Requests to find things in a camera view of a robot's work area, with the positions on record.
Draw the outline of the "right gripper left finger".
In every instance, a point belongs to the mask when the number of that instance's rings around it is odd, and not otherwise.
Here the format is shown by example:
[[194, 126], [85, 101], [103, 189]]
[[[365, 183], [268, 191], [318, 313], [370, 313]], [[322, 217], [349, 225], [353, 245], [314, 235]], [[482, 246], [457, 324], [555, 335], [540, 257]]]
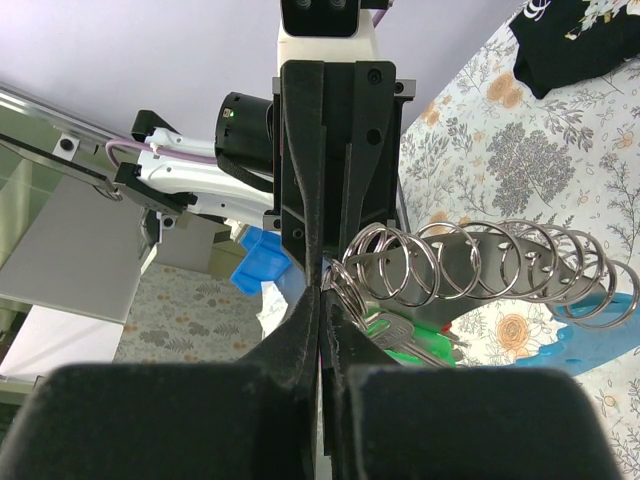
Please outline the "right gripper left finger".
[[75, 364], [20, 408], [5, 479], [311, 479], [320, 292], [232, 363]]

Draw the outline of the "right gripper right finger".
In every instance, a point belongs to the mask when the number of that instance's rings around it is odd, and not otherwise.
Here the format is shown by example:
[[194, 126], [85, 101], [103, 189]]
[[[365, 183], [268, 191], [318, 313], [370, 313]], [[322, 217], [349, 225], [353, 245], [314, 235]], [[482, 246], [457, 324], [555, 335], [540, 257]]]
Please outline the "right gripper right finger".
[[582, 389], [552, 369], [394, 362], [321, 296], [325, 454], [336, 479], [617, 479]]

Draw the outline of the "black floral cloth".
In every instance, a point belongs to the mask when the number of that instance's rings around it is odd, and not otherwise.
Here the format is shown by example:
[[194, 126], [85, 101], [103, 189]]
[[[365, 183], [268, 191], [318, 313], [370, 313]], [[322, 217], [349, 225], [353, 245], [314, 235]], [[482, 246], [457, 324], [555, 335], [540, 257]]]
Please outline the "black floral cloth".
[[509, 23], [514, 77], [537, 99], [639, 55], [637, 1], [529, 1]]

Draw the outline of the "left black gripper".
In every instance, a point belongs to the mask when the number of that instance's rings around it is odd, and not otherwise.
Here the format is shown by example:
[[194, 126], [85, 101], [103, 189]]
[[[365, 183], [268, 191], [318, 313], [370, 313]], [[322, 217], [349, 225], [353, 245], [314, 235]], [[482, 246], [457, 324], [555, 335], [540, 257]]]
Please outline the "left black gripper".
[[396, 216], [402, 110], [415, 84], [390, 61], [290, 60], [276, 96], [282, 244], [321, 285], [365, 226]]

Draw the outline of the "blue plastic bin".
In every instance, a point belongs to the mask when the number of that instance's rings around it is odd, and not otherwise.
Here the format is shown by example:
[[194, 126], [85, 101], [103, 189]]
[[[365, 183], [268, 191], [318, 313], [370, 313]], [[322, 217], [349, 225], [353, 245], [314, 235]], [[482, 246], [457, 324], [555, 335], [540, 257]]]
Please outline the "blue plastic bin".
[[242, 235], [240, 245], [246, 255], [230, 280], [246, 295], [260, 293], [263, 282], [278, 280], [291, 265], [277, 233], [250, 226]]

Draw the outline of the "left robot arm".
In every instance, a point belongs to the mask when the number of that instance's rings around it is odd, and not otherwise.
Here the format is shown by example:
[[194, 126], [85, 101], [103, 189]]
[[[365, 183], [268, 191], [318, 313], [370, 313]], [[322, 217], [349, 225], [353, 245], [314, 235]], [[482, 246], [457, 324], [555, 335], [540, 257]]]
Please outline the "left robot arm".
[[279, 233], [309, 282], [357, 233], [396, 213], [402, 110], [416, 84], [384, 60], [289, 60], [265, 100], [229, 94], [215, 137], [179, 134], [137, 115], [114, 182], [143, 207], [233, 219]]

